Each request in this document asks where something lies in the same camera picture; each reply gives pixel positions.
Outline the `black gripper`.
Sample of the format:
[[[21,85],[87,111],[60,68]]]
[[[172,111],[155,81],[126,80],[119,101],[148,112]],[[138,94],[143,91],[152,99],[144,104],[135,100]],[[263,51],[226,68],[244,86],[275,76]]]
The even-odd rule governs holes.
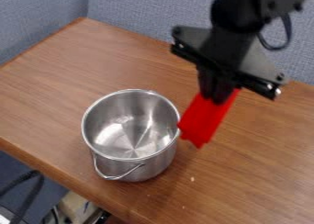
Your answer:
[[[175,26],[172,41],[171,52],[195,64],[202,96],[216,105],[240,88],[271,100],[281,94],[289,80],[263,53],[255,33]]]

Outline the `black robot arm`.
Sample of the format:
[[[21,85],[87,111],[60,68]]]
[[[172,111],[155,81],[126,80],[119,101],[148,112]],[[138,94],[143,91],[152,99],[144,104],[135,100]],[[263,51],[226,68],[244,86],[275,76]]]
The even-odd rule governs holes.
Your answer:
[[[290,43],[270,44],[262,30],[278,18],[290,39],[290,12],[302,11],[305,1],[214,0],[210,28],[172,28],[171,51],[196,65],[202,96],[215,104],[223,104],[240,88],[276,97],[289,79],[263,52],[283,50]]]

